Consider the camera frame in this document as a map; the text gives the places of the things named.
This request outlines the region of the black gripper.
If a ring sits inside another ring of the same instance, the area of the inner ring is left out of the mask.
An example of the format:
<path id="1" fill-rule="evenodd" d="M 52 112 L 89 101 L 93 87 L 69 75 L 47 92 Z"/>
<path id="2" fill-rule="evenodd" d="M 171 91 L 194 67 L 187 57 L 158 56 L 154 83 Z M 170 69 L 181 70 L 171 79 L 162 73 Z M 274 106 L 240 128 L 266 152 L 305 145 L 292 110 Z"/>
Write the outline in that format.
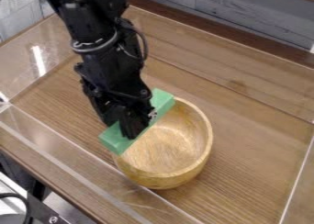
<path id="1" fill-rule="evenodd" d="M 135 28 L 77 28 L 71 30 L 71 48 L 83 59 L 75 71 L 101 121 L 110 127 L 119 119 L 123 136 L 135 140 L 158 114 L 142 80 L 147 59 L 143 34 Z"/>

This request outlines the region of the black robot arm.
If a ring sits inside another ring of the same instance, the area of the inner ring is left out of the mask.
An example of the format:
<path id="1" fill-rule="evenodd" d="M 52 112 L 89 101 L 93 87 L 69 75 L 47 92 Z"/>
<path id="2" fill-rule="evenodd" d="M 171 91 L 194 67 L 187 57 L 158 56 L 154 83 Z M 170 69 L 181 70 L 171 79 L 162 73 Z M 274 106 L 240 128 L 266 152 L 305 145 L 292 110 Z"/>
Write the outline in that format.
<path id="1" fill-rule="evenodd" d="M 118 124 L 135 139 L 149 127 L 153 93 L 142 80 L 149 56 L 145 35 L 123 17 L 127 0 L 47 0 L 67 26 L 71 49 L 82 61 L 75 71 L 106 125 Z"/>

